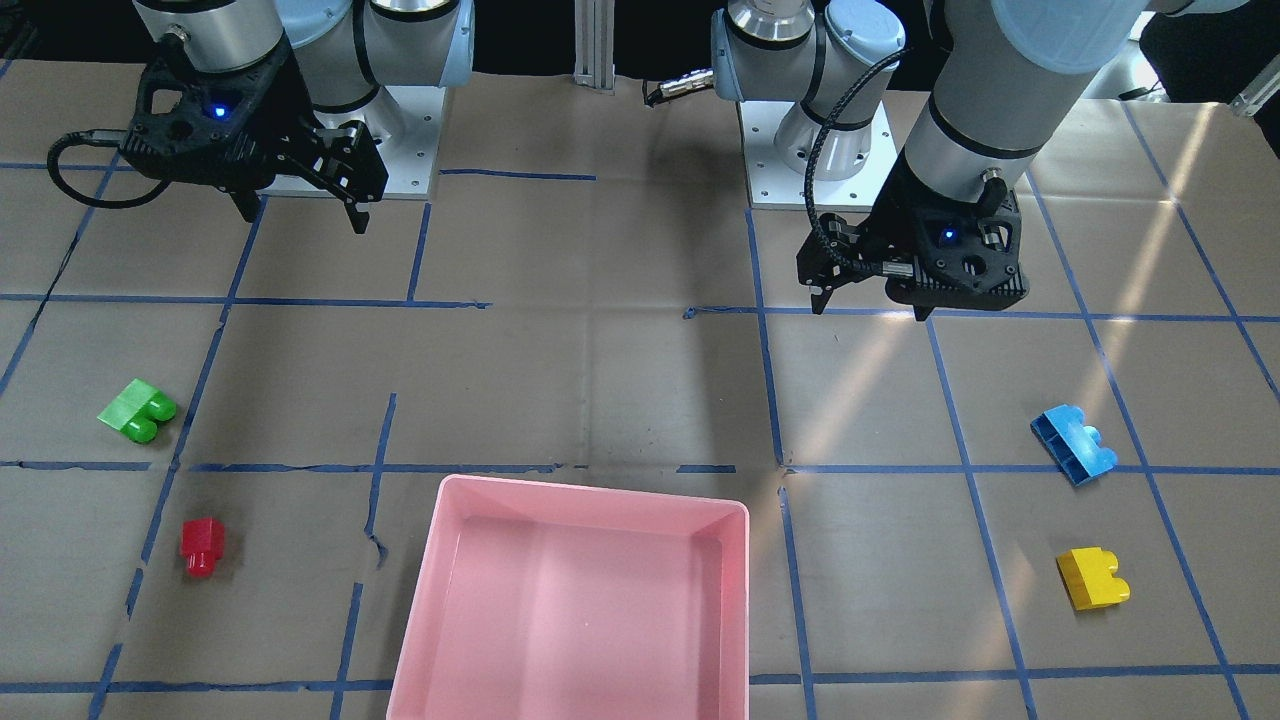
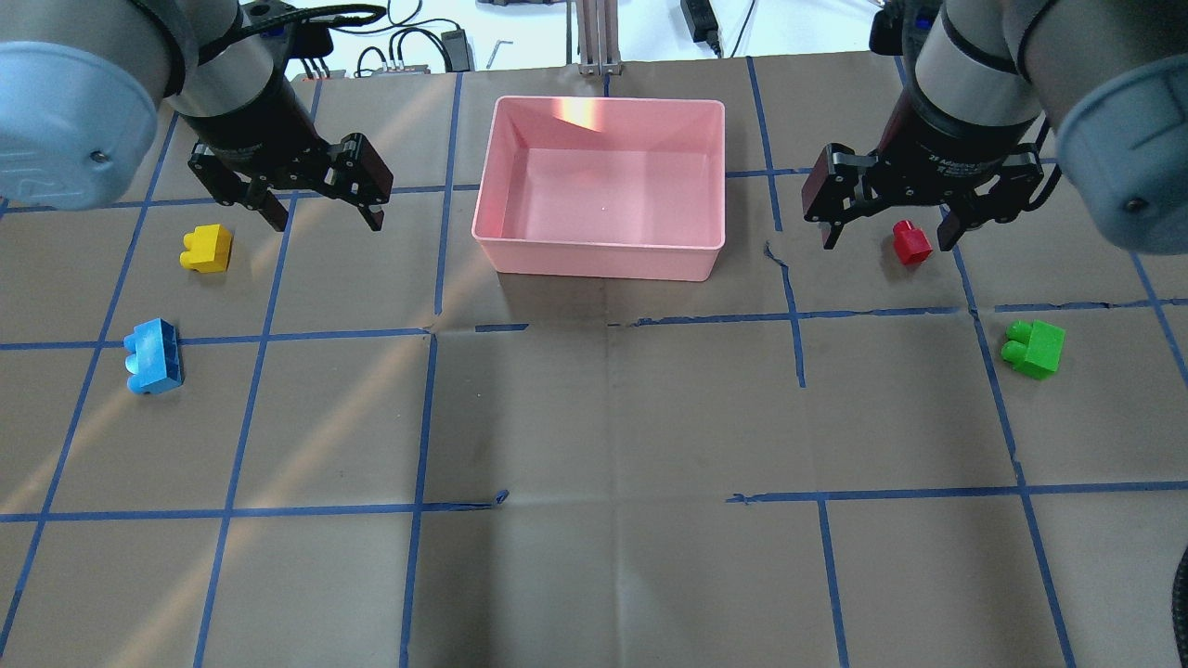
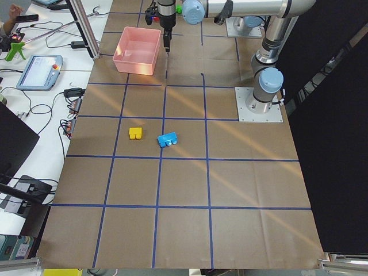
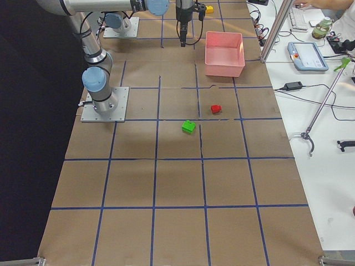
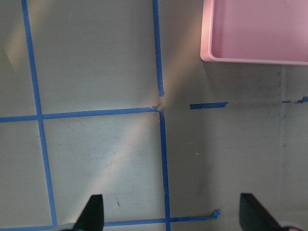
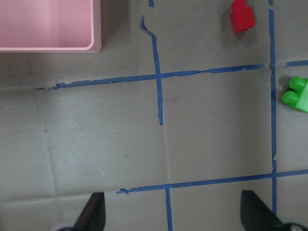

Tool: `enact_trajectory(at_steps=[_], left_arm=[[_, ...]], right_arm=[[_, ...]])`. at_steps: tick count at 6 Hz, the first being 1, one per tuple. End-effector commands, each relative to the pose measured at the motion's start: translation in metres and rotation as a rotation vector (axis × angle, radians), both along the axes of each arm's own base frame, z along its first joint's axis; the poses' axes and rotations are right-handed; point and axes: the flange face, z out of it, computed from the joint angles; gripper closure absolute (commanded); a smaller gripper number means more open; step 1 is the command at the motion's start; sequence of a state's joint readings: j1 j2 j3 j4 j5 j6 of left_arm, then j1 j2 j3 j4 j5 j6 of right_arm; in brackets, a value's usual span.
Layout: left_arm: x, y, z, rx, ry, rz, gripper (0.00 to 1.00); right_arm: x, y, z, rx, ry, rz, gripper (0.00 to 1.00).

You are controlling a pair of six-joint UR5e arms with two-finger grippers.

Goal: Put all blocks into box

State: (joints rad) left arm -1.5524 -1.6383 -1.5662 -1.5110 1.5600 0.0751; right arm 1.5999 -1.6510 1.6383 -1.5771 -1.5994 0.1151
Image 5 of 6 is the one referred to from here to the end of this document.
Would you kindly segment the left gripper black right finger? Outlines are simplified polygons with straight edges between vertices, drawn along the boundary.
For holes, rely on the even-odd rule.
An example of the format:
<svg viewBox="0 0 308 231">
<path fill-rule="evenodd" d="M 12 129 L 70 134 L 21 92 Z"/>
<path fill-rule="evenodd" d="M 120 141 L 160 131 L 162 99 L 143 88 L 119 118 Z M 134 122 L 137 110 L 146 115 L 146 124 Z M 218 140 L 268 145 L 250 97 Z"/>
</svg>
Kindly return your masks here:
<svg viewBox="0 0 308 231">
<path fill-rule="evenodd" d="M 239 223 L 243 231 L 281 231 L 274 217 L 251 193 L 241 193 Z"/>
</svg>

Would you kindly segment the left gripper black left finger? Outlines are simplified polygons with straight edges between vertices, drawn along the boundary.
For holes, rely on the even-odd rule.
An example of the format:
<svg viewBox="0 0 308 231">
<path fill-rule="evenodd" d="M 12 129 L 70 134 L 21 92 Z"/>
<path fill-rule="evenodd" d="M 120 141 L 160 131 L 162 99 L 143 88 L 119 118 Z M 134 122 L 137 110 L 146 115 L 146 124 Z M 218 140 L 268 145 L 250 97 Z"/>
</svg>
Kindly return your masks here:
<svg viewBox="0 0 308 231">
<path fill-rule="evenodd" d="M 103 196 L 101 194 L 92 195 L 73 226 L 73 230 L 102 231 L 103 226 Z"/>
</svg>

